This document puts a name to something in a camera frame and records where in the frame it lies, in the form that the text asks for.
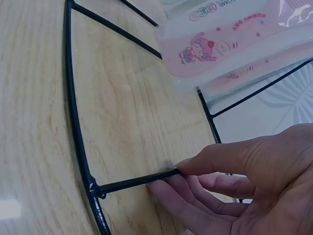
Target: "cartoon character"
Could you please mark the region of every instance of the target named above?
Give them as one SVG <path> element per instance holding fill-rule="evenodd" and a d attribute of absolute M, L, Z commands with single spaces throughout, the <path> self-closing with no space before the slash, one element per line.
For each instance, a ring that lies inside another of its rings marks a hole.
<path fill-rule="evenodd" d="M 183 64 L 195 62 L 196 58 L 199 61 L 216 61 L 216 57 L 211 57 L 214 42 L 203 38 L 203 35 L 204 33 L 197 34 L 190 41 L 191 47 L 186 47 L 185 50 L 179 53 Z"/>

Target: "light wooden surface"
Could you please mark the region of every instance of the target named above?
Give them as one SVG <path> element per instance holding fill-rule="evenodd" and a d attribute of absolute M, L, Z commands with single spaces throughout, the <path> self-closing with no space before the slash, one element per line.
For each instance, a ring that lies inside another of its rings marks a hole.
<path fill-rule="evenodd" d="M 156 46 L 152 27 L 117 0 L 80 1 L 114 9 L 112 21 Z M 64 3 L 0 0 L 0 200 L 16 199 L 22 209 L 0 221 L 1 235 L 98 234 L 66 113 Z M 134 0 L 141 3 L 162 19 L 147 0 Z M 99 184 L 159 172 L 213 142 L 197 95 L 177 98 L 162 61 L 75 11 L 72 43 L 85 148 Z M 183 232 L 145 186 L 101 205 L 114 235 Z"/>

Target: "transparent plastic bag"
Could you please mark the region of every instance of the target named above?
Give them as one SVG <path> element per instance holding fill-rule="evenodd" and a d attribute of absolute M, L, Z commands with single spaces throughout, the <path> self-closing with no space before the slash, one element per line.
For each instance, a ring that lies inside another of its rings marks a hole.
<path fill-rule="evenodd" d="M 205 86 L 219 97 L 313 55 L 313 2 L 206 1 L 171 17 L 156 39 L 180 92 Z"/>

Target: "curved black wire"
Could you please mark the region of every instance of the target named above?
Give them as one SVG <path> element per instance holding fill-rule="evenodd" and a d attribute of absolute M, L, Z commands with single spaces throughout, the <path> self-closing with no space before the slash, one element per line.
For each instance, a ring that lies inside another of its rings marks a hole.
<path fill-rule="evenodd" d="M 86 158 L 83 137 L 79 125 L 76 95 L 74 88 L 73 65 L 72 65 L 72 50 L 71 50 L 71 9 L 73 2 L 68 0 L 65 4 L 65 65 L 66 65 L 66 81 L 67 81 L 67 99 L 69 118 L 73 133 L 75 151 L 77 155 L 79 170 L 82 176 L 83 185 L 87 194 L 87 198 L 91 207 L 91 211 L 95 217 L 99 231 L 102 235 L 111 235 L 108 224 L 104 218 L 98 196 L 94 188 L 96 181 L 90 174 L 88 162 Z"/>

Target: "black metal wire frame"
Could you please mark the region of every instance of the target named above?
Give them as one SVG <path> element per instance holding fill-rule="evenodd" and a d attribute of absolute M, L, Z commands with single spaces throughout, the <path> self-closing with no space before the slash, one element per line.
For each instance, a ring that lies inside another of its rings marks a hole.
<path fill-rule="evenodd" d="M 158 26 L 156 22 L 151 20 L 148 16 L 146 16 L 143 12 L 141 12 L 139 9 L 137 9 L 135 6 L 127 2 L 126 0 L 119 0 L 122 3 L 124 3 L 126 6 L 128 6 L 130 9 L 132 9 L 134 12 L 136 12 L 138 15 L 140 15 L 142 18 L 144 18 L 146 21 L 148 21 L 152 26 L 156 27 Z M 65 4 L 65 24 L 64 24 L 64 42 L 65 42 L 65 65 L 66 65 L 66 84 L 67 84 L 67 99 L 68 99 L 68 112 L 69 112 L 69 118 L 72 128 L 72 135 L 73 135 L 73 141 L 75 145 L 75 152 L 77 155 L 77 161 L 80 169 L 80 173 L 82 176 L 83 185 L 87 194 L 87 198 L 90 204 L 91 211 L 94 215 L 94 218 L 96 220 L 97 226 L 99 228 L 99 232 L 101 235 L 111 235 L 110 229 L 108 227 L 108 224 L 105 220 L 105 217 L 102 212 L 102 208 L 99 203 L 100 199 L 105 199 L 107 193 L 115 192 L 118 190 L 131 188 L 139 185 L 143 185 L 155 180 L 164 179 L 176 174 L 180 174 L 178 169 L 173 169 L 170 171 L 166 171 L 163 173 L 157 173 L 153 175 L 143 176 L 139 178 L 134 178 L 130 180 L 125 180 L 121 182 L 116 182 L 112 184 L 107 184 L 103 186 L 99 186 L 96 183 L 95 178 L 90 173 L 90 169 L 88 166 L 88 161 L 86 157 L 86 152 L 84 148 L 84 142 L 82 137 L 82 132 L 80 129 L 79 124 L 79 116 L 78 116 L 78 110 L 77 110 L 77 103 L 76 103 L 76 95 L 75 95 L 75 87 L 74 87 L 74 76 L 73 76 L 73 66 L 72 66 L 72 53 L 71 53 L 71 10 L 76 10 L 82 14 L 84 14 L 87 17 L 90 17 L 94 19 L 95 21 L 101 23 L 102 25 L 112 29 L 116 33 L 126 37 L 127 39 L 131 40 L 132 42 L 136 43 L 137 45 L 143 47 L 156 57 L 162 59 L 161 54 L 155 50 L 154 48 L 150 47 L 137 37 L 133 36 L 132 34 L 128 33 L 127 31 L 121 29 L 120 27 L 116 26 L 115 24 L 111 23 L 110 21 L 104 19 L 103 17 L 95 14 L 94 12 L 89 11 L 88 9 L 78 5 L 74 2 L 74 0 L 67 0 Z M 237 101 L 236 103 L 226 107 L 225 109 L 217 112 L 216 114 L 211 114 L 207 104 L 204 100 L 204 97 L 201 93 L 201 91 L 198 89 L 198 95 L 199 99 L 201 101 L 201 104 L 203 106 L 204 112 L 206 114 L 207 120 L 210 124 L 210 127 L 212 129 L 212 133 L 214 135 L 214 139 L 216 143 L 222 143 L 221 138 L 219 136 L 218 130 L 216 128 L 216 125 L 214 123 L 214 118 L 218 117 L 219 115 L 227 112 L 228 110 L 236 107 L 237 105 L 245 102 L 246 100 L 254 97 L 255 95 L 259 94 L 260 92 L 264 91 L 265 89 L 271 87 L 272 85 L 276 84 L 277 82 L 281 81 L 282 79 L 286 78 L 293 72 L 299 70 L 309 62 L 313 61 L 313 59 L 310 59 L 298 67 L 292 69 L 291 71 L 287 72 L 280 78 L 274 80 L 273 82 L 269 83 L 268 85 L 264 86 L 263 88 L 253 92 L 252 94 L 246 96 L 245 98 Z"/>

